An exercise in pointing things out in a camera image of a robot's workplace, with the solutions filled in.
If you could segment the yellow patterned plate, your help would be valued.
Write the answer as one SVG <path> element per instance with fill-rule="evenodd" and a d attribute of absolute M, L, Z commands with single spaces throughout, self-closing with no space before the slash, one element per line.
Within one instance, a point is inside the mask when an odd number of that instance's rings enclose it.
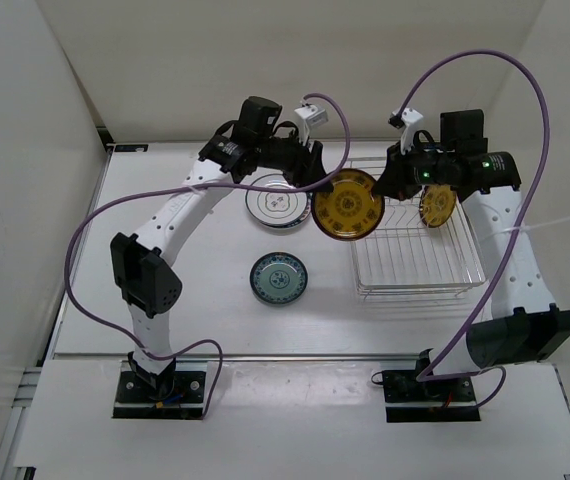
<path fill-rule="evenodd" d="M 331 192 L 315 192 L 311 214 L 322 233 L 339 241 L 356 241 L 374 232 L 385 213 L 385 200 L 373 192 L 376 180 L 363 170 L 342 169 Z"/>
<path fill-rule="evenodd" d="M 419 201 L 421 222 L 428 228 L 439 228 L 454 212 L 456 193 L 447 185 L 426 186 Z"/>

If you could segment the light blue patterned plate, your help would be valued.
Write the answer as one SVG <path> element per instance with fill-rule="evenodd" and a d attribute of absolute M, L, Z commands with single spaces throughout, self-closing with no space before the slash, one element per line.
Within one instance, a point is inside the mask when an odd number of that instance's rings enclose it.
<path fill-rule="evenodd" d="M 309 274 L 304 263 L 287 252 L 270 252 L 252 266 L 249 283 L 255 297 L 273 306 L 297 301 L 305 292 Z"/>

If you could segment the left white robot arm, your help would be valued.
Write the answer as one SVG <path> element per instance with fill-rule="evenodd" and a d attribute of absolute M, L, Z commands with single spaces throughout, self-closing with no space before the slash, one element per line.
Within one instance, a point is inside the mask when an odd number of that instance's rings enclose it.
<path fill-rule="evenodd" d="M 238 118 L 221 125 L 199 151 L 183 182 L 185 192 L 171 195 L 134 233 L 118 233 L 110 243 L 115 283 L 140 342 L 128 362 L 153 400 L 167 398 L 175 386 L 169 312 L 182 283 L 172 266 L 187 239 L 233 186 L 257 168 L 281 172 L 295 188 L 326 176 L 322 145 L 310 138 L 313 128 L 327 122 L 325 110 L 303 102 L 294 121 L 281 121 L 281 112 L 271 100 L 248 97 Z"/>

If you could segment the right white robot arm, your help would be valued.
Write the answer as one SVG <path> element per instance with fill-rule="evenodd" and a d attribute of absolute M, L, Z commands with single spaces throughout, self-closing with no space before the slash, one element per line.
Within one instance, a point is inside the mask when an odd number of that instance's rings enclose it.
<path fill-rule="evenodd" d="M 489 150 L 483 111 L 441 114 L 437 138 L 422 121 L 411 108 L 391 114 L 390 124 L 402 134 L 388 148 L 373 190 L 395 200 L 453 193 L 479 237 L 488 276 L 485 292 L 453 339 L 420 355 L 414 387 L 435 400 L 450 379 L 547 360 L 570 337 L 570 310 L 557 306 L 542 279 L 524 225 L 533 194 L 521 192 L 514 157 Z"/>

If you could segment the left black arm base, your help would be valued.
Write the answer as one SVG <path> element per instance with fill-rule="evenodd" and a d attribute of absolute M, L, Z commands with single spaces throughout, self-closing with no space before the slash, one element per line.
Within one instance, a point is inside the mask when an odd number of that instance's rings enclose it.
<path fill-rule="evenodd" d="M 113 419 L 200 420 L 205 406 L 206 362 L 178 362 L 173 377 L 163 378 L 156 392 L 132 369 L 131 359 L 121 362 L 112 408 Z"/>

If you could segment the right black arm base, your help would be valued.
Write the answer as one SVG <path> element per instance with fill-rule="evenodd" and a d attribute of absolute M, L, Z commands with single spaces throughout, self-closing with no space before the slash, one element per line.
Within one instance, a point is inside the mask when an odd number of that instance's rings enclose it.
<path fill-rule="evenodd" d="M 382 370 L 370 378 L 383 388 L 386 422 L 463 423 L 481 420 L 469 377 L 418 382 L 410 370 Z"/>

